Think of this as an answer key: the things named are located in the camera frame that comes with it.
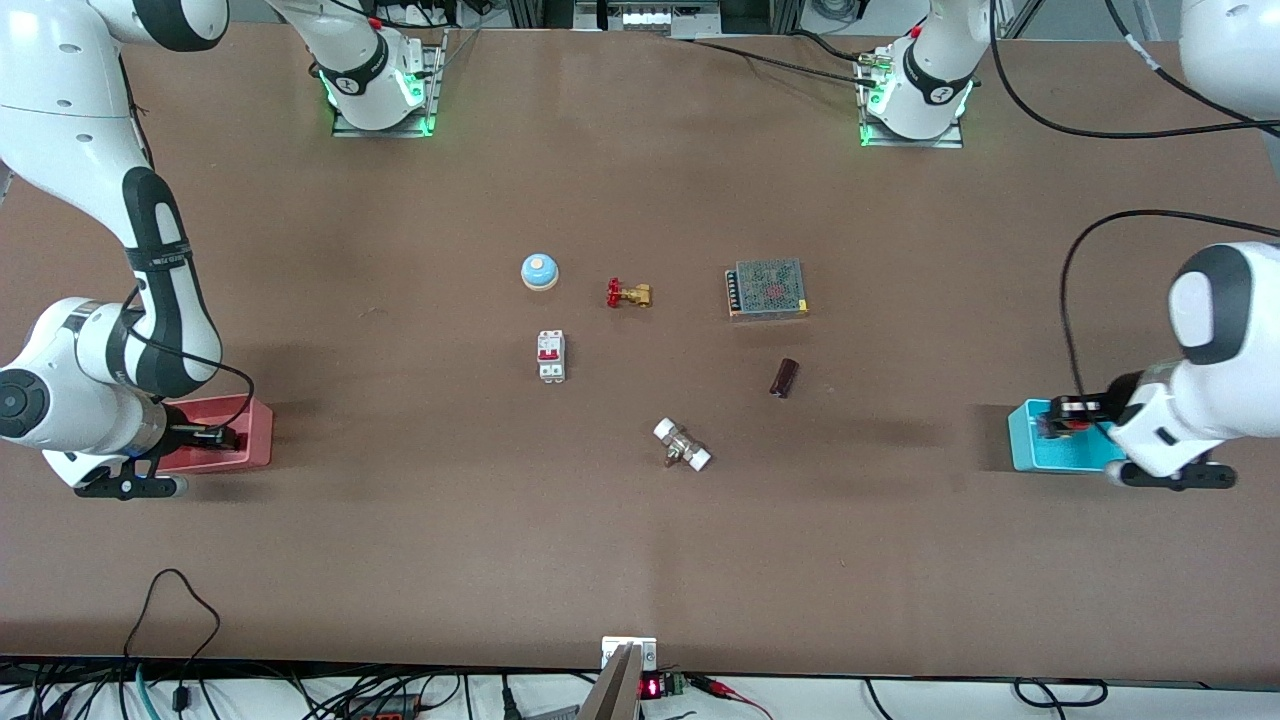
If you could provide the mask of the cyan plastic bin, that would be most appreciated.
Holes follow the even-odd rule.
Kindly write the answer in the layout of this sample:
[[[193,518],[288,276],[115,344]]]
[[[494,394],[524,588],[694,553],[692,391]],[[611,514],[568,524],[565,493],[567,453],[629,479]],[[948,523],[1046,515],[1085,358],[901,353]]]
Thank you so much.
[[[1051,436],[1048,398],[1028,398],[1007,416],[1010,456],[1016,471],[1039,474],[1100,474],[1110,462],[1126,460],[1105,433],[1108,424]]]

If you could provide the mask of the pink plastic bin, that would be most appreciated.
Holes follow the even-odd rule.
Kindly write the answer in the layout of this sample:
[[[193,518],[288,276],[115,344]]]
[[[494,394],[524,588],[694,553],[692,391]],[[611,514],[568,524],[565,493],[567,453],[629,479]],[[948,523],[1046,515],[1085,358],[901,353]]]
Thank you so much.
[[[236,414],[246,398],[246,395],[183,398],[172,406],[196,424],[218,425]],[[183,447],[161,457],[159,471],[193,475],[264,468],[271,461],[274,420],[274,411],[253,398],[230,424],[237,439],[233,450]]]

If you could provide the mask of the metal mesh power supply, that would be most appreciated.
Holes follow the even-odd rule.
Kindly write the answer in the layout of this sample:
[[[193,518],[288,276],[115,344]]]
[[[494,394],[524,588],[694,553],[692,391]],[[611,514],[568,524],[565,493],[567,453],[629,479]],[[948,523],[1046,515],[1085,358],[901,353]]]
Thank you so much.
[[[790,322],[809,313],[799,258],[737,261],[724,272],[731,322]]]

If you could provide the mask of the black orange power strip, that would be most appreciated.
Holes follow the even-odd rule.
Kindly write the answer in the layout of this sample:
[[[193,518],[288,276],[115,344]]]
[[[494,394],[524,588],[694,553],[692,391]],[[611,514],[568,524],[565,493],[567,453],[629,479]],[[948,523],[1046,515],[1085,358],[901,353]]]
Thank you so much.
[[[349,700],[343,720],[415,720],[424,710],[419,693],[383,692]]]

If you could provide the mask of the white capped pipe fitting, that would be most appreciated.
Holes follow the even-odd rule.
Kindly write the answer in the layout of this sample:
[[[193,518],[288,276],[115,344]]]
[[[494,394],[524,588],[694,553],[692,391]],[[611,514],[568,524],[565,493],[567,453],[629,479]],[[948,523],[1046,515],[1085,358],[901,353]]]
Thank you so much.
[[[694,471],[701,471],[713,459],[705,445],[692,438],[686,427],[669,418],[663,418],[655,425],[653,434],[666,448],[666,468],[685,465]]]

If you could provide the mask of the red clip lead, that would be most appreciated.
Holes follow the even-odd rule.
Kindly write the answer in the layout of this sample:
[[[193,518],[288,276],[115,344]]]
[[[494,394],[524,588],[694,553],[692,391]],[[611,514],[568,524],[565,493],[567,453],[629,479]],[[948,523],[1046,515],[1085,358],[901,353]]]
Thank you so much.
[[[736,689],[724,684],[723,682],[700,674],[686,674],[685,679],[687,684],[690,684],[692,688],[704,692],[712,696],[713,698],[745,705],[763,714],[765,720],[776,720],[774,716],[764,706],[736,692]]]

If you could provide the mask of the grey background equipment box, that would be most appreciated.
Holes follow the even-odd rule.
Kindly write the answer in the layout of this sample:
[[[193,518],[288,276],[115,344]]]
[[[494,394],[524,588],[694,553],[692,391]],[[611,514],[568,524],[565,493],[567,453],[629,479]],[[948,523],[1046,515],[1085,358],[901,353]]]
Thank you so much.
[[[573,0],[577,31],[645,32],[673,38],[722,33],[719,0]]]

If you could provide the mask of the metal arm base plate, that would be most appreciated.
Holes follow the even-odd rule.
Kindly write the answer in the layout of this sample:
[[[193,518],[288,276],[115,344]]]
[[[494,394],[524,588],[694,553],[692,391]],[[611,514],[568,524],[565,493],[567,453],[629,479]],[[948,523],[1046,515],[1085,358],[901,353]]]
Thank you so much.
[[[443,72],[451,33],[438,44],[379,31],[388,40],[389,61],[380,76],[356,96],[356,118],[376,120],[365,128],[344,114],[351,99],[326,85],[326,100],[333,110],[332,136],[335,138],[426,138],[433,136],[440,101]]]
[[[960,149],[960,117],[974,78],[952,82],[922,77],[913,82],[905,53],[891,46],[863,53],[852,64],[858,90],[860,141],[864,146]]]

